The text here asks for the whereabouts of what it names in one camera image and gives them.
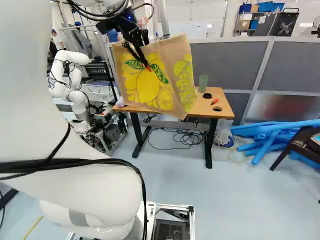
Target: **green cup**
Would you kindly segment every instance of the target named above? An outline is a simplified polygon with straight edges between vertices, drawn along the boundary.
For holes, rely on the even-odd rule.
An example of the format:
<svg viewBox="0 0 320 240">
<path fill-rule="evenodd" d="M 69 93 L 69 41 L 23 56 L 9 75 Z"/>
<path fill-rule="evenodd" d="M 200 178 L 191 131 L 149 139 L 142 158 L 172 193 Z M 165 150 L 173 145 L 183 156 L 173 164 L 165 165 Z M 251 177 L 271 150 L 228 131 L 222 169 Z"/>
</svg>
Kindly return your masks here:
<svg viewBox="0 0 320 240">
<path fill-rule="evenodd" d="M 204 93 L 208 84 L 208 75 L 199 76 L 199 92 Z"/>
</svg>

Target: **table leg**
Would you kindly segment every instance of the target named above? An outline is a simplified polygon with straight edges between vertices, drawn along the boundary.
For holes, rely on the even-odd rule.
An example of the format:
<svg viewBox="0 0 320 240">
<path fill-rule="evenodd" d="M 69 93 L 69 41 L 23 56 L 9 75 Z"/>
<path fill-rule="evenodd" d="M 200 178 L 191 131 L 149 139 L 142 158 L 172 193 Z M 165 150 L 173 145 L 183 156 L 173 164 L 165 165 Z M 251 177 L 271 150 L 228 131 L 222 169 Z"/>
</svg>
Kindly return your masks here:
<svg viewBox="0 0 320 240">
<path fill-rule="evenodd" d="M 131 116 L 131 121 L 132 121 L 133 129 L 134 129 L 135 137 L 138 142 L 137 145 L 135 146 L 133 153 L 132 153 L 132 157 L 134 159 L 136 159 L 140 153 L 141 148 L 143 147 L 143 145 L 145 143 L 146 138 L 148 137 L 148 134 L 151 130 L 151 126 L 147 126 L 142 134 L 138 114 L 136 112 L 130 112 L 130 116 Z"/>
<path fill-rule="evenodd" d="M 217 118 L 211 118 L 209 131 L 204 132 L 204 156 L 207 169 L 212 169 L 211 148 L 215 138 L 217 123 Z"/>
</svg>

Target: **blue bin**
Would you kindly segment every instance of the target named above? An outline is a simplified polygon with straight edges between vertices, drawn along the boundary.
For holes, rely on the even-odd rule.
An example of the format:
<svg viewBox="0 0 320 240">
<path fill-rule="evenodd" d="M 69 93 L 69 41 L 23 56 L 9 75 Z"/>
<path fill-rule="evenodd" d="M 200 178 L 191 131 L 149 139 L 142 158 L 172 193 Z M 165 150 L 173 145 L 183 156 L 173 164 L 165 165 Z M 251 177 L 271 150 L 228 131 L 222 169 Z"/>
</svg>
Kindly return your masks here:
<svg viewBox="0 0 320 240">
<path fill-rule="evenodd" d="M 251 20 L 251 22 L 250 22 L 250 29 L 257 29 L 258 23 L 259 23 L 258 20 Z"/>
<path fill-rule="evenodd" d="M 284 3 L 276 3 L 276 2 L 274 2 L 271 12 L 274 12 L 275 10 L 277 10 L 277 8 L 279 8 L 280 12 L 282 12 L 282 9 L 284 8 L 284 6 L 285 6 Z"/>
<path fill-rule="evenodd" d="M 273 12 L 274 9 L 274 2 L 273 1 L 266 1 L 259 3 L 259 12 Z"/>
<path fill-rule="evenodd" d="M 252 5 L 252 4 L 242 4 L 242 5 L 239 7 L 239 14 L 242 14 L 243 12 L 245 12 L 245 13 L 250 13 L 250 11 L 251 11 L 251 5 Z"/>
</svg>

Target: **paper bag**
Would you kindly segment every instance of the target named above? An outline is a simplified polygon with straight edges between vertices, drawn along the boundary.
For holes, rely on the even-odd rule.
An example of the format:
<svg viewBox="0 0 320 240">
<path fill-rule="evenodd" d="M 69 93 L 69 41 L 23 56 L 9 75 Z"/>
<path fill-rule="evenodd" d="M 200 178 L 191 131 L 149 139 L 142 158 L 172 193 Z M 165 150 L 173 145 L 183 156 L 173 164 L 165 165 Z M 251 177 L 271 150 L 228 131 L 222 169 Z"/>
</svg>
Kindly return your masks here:
<svg viewBox="0 0 320 240">
<path fill-rule="evenodd" d="M 187 116 L 196 100 L 196 89 L 185 34 L 141 47 L 151 71 L 122 46 L 122 41 L 114 43 L 112 50 L 118 85 L 126 105 L 182 120 Z"/>
</svg>

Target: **person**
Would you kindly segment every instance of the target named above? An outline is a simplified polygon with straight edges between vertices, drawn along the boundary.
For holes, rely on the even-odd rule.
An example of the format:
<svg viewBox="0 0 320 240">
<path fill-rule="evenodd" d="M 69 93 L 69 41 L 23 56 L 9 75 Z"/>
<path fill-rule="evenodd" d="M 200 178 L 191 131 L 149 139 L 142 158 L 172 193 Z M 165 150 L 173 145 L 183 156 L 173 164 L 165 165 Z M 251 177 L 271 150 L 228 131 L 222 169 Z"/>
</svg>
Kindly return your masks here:
<svg viewBox="0 0 320 240">
<path fill-rule="evenodd" d="M 56 49 L 59 50 L 67 50 L 65 46 L 65 40 L 63 39 L 62 34 L 57 34 L 56 30 L 52 29 L 53 42 L 55 44 Z"/>
</svg>

